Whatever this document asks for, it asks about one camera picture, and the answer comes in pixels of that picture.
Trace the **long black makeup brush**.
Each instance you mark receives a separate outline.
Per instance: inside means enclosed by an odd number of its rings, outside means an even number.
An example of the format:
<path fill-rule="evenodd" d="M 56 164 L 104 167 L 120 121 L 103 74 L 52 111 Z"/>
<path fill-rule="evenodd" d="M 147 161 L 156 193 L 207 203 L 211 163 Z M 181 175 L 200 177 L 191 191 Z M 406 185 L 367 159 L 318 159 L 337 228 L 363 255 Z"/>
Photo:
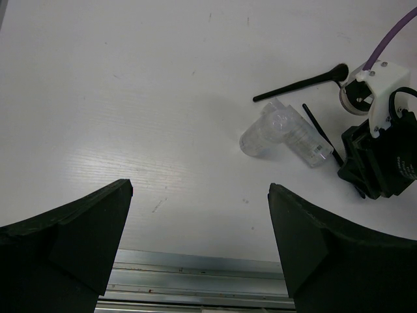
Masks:
<path fill-rule="evenodd" d="M 313 126 L 316 128 L 317 132 L 332 146 L 332 148 L 333 148 L 332 155 L 335 158 L 335 161 L 337 162 L 338 166 L 339 167 L 342 167 L 342 165 L 343 165 L 343 159 L 342 159 L 342 157 L 339 155 L 339 153 L 337 152 L 336 148 L 333 146 L 333 144 L 329 140 L 328 136 L 324 133 L 324 130 L 322 129 L 322 127 L 320 126 L 320 124 L 318 123 L 318 121 L 316 120 L 316 118 L 313 116 L 311 110 L 308 108 L 308 106 L 306 104 L 303 104 L 302 105 L 302 108 L 304 109 L 305 113 L 309 117 L 309 119 L 312 122 Z"/>

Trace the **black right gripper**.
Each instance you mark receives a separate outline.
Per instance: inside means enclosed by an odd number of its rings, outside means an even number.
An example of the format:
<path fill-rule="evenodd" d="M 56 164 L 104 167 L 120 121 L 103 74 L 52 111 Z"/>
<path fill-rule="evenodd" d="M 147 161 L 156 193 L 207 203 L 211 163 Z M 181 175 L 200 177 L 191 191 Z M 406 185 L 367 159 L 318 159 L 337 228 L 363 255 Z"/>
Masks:
<path fill-rule="evenodd" d="M 410 87 L 400 87 L 388 99 L 390 126 L 373 138 L 369 122 L 346 130 L 341 139 L 346 161 L 338 170 L 342 180 L 353 184 L 368 198 L 398 196 L 416 180 L 416 117 L 395 108 L 395 96 L 416 96 Z"/>

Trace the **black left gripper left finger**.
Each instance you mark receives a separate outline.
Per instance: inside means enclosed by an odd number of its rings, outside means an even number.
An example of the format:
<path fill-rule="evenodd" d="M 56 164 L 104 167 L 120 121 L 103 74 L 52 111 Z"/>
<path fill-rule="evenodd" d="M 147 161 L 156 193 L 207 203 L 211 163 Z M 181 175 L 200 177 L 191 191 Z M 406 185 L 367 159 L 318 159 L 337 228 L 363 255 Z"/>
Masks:
<path fill-rule="evenodd" d="M 1 227 L 2 312 L 94 312 L 133 196 L 128 179 Z"/>

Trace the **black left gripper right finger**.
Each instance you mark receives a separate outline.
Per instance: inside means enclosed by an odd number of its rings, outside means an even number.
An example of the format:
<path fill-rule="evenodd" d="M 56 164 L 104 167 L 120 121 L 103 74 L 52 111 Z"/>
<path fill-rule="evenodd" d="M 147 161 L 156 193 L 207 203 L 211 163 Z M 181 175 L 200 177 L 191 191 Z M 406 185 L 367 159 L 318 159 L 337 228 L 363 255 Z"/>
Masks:
<path fill-rule="evenodd" d="M 361 226 L 271 184 L 268 206 L 297 312 L 415 312 L 416 241 Z"/>

